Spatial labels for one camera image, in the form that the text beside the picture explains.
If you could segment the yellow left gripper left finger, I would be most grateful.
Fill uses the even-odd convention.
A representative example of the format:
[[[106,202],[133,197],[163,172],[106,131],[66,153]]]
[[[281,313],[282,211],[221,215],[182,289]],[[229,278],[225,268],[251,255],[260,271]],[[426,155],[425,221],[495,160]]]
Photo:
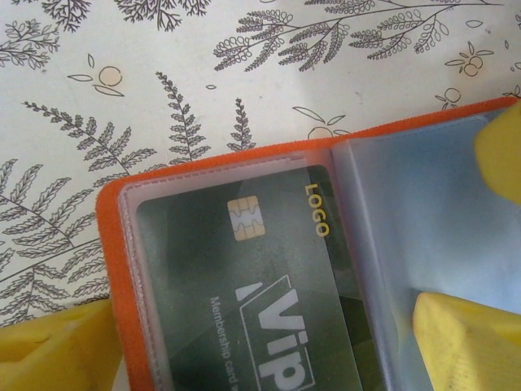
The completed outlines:
[[[2,390],[110,390],[121,359],[109,300],[1,329]]]

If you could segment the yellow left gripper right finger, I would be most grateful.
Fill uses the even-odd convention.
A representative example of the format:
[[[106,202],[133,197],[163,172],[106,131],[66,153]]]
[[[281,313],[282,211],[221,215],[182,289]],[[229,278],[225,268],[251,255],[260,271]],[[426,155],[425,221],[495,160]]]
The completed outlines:
[[[413,330],[434,390],[520,389],[518,314],[422,292]]]

